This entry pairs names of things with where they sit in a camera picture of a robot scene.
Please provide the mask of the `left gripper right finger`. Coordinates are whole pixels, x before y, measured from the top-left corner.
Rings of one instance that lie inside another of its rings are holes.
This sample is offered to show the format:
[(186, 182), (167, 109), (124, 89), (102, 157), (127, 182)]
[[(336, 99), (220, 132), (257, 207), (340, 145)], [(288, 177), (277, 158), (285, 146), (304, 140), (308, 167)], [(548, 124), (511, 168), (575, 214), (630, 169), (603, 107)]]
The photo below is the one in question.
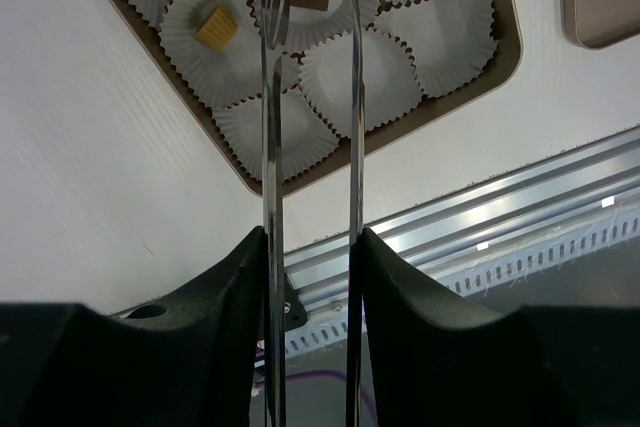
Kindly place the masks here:
[(635, 426), (639, 312), (502, 314), (411, 266), (372, 230), (352, 263), (382, 426)]

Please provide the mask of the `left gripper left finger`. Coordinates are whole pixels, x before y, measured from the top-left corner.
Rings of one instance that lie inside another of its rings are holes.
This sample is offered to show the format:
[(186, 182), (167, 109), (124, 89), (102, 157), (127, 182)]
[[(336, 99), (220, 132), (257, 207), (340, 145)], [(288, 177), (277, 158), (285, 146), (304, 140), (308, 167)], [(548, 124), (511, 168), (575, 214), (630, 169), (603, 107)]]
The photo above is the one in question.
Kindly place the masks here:
[(266, 267), (256, 227), (124, 318), (79, 303), (3, 304), (2, 424), (246, 425)]

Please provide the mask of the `yellow square chocolate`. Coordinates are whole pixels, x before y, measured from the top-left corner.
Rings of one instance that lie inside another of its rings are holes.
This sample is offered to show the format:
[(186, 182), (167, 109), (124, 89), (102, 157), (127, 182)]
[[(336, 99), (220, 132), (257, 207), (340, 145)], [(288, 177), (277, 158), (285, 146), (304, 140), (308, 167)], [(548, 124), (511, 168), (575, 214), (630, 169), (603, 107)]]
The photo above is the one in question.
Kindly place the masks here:
[(225, 5), (219, 5), (195, 33), (195, 38), (214, 51), (223, 51), (233, 40), (238, 24)]

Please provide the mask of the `metal tongs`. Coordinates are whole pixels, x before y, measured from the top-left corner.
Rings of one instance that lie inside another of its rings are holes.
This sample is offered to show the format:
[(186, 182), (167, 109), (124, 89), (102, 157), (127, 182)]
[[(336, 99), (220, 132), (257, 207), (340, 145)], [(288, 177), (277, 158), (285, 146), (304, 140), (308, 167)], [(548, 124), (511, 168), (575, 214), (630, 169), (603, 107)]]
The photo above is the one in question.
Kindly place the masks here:
[[(352, 86), (349, 259), (364, 227), (365, 85), (359, 0), (352, 13)], [(285, 272), (281, 161), (282, 57), (289, 30), (291, 0), (261, 0), (262, 198), (267, 236), (264, 298), (265, 423), (286, 423)]]

